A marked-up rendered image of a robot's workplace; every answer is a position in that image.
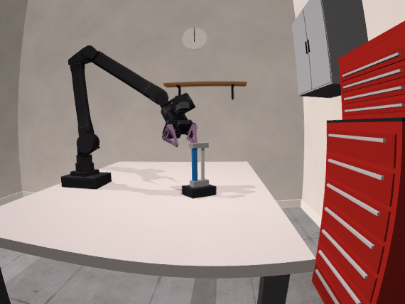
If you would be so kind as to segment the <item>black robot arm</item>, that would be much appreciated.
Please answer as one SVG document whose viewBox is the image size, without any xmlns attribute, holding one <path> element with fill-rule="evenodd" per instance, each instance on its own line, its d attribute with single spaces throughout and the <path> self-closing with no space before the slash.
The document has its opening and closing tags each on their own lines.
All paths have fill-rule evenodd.
<svg viewBox="0 0 405 304">
<path fill-rule="evenodd" d="M 188 120 L 185 113 L 195 108 L 188 93 L 182 94 L 182 96 L 175 96 L 175 99 L 173 98 L 168 101 L 168 94 L 164 89 L 137 75 L 104 53 L 97 51 L 91 45 L 86 46 L 68 60 L 72 73 L 79 134 L 77 139 L 77 162 L 75 163 L 75 168 L 76 164 L 77 168 L 75 171 L 70 172 L 72 176 L 87 177 L 99 173 L 98 169 L 93 170 L 92 155 L 87 154 L 91 154 L 100 148 L 99 138 L 94 133 L 90 118 L 85 82 L 85 64 L 87 63 L 94 63 L 144 96 L 152 99 L 151 101 L 161 106 L 161 114 L 166 121 Z"/>
</svg>

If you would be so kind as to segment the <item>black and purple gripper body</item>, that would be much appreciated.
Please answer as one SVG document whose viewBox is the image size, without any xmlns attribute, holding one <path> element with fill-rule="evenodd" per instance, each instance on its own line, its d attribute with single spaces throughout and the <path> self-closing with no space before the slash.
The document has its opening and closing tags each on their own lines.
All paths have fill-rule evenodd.
<svg viewBox="0 0 405 304">
<path fill-rule="evenodd" d="M 175 131 L 176 137 L 177 137 L 177 139 L 179 139 L 181 134 L 188 135 L 191 125 L 196 124 L 196 123 L 193 123 L 191 120 L 167 120 L 166 124 L 164 126 L 164 129 L 163 129 L 163 135 L 164 135 L 164 132 L 165 132 L 168 124 L 172 124 L 174 126 L 174 131 Z M 162 138 L 163 138 L 163 135 L 162 135 Z"/>
</svg>

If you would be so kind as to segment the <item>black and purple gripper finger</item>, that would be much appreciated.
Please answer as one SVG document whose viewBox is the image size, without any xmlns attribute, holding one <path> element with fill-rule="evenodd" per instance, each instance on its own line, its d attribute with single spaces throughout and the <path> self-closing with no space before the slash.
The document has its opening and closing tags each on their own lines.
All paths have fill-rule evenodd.
<svg viewBox="0 0 405 304">
<path fill-rule="evenodd" d="M 171 136 L 173 137 L 174 141 L 172 141 L 170 139 Z M 167 125 L 166 130 L 165 130 L 164 135 L 163 135 L 163 140 L 171 143 L 175 147 L 178 147 L 178 140 L 177 140 L 176 133 L 174 131 L 174 128 L 173 128 L 172 124 Z"/>
<path fill-rule="evenodd" d="M 194 137 L 194 140 L 193 140 Z M 188 132 L 188 136 L 187 136 L 187 140 L 189 140 L 189 142 L 191 143 L 197 143 L 197 125 L 196 124 L 192 124 L 191 128 Z"/>
</svg>

